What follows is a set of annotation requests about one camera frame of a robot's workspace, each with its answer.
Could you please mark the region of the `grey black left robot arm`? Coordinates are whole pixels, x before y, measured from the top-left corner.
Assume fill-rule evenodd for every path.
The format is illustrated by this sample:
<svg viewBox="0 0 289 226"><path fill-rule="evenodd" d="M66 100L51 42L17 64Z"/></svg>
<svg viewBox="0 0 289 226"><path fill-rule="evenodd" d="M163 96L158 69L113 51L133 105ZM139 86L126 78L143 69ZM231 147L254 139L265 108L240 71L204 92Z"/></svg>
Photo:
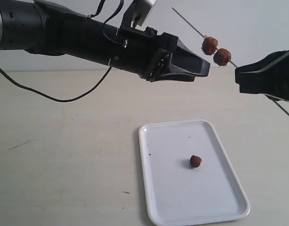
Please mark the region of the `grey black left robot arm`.
<svg viewBox="0 0 289 226"><path fill-rule="evenodd" d="M150 82L208 76L210 63L177 36L158 34L144 23L155 2L134 0L121 25L99 22L59 4L0 0L0 50L47 56L71 55L139 75Z"/></svg>

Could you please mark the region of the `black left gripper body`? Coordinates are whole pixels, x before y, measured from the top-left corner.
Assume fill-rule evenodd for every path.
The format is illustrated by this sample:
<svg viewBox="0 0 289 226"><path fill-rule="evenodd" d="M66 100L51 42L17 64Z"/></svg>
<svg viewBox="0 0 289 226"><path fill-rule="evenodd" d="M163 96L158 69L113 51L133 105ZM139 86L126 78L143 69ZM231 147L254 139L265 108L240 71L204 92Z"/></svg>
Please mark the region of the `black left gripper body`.
<svg viewBox="0 0 289 226"><path fill-rule="evenodd" d="M165 32L158 35L157 30L151 27L144 31L120 27L116 37L124 46L114 49L109 65L145 80L149 80L160 62L174 52L178 42L177 36Z"/></svg>

